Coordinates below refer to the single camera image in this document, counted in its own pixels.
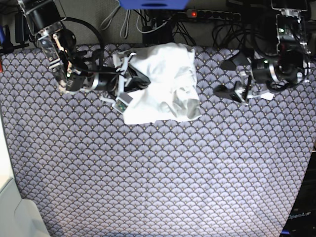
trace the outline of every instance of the scale pattern fabric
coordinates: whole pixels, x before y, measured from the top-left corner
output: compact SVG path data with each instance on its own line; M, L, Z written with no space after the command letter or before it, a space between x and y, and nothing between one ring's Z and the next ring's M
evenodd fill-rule
M106 63L129 48L107 45ZM40 50L2 57L16 182L52 237L279 236L316 139L315 76L245 107L213 95L240 79L219 68L237 52L196 51L202 117L136 126L97 93L60 94Z

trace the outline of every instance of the crumpled fabric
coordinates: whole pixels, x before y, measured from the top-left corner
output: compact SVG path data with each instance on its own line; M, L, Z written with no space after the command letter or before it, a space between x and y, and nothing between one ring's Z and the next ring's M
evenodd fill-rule
M196 120L201 116L194 65L195 50L184 44L168 43L134 48L113 55L114 65L121 65L122 54L136 52L130 64L146 75L151 84L129 93L132 102L123 114L125 124Z

